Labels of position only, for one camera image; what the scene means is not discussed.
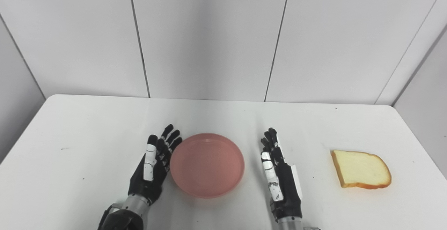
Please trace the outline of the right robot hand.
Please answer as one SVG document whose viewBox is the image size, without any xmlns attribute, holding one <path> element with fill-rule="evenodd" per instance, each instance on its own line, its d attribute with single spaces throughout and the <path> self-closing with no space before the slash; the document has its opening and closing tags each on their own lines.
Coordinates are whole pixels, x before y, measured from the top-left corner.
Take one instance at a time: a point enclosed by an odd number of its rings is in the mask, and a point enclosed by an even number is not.
<svg viewBox="0 0 447 230">
<path fill-rule="evenodd" d="M 271 195 L 270 207 L 276 222 L 280 219 L 302 219 L 301 197 L 296 167 L 287 163 L 274 128 L 264 132 L 261 139 L 262 168 Z"/>
</svg>

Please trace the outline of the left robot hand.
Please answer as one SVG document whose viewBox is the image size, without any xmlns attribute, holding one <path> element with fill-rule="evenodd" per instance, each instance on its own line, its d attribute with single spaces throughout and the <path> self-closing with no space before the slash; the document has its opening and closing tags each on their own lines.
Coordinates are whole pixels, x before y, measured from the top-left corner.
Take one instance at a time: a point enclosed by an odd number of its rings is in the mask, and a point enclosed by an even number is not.
<svg viewBox="0 0 447 230">
<path fill-rule="evenodd" d="M 182 141 L 180 131 L 172 124 L 165 127 L 160 136 L 151 134 L 146 151 L 130 179 L 128 195 L 142 196 L 150 205 L 155 203 L 170 171 L 173 152 Z"/>
</svg>

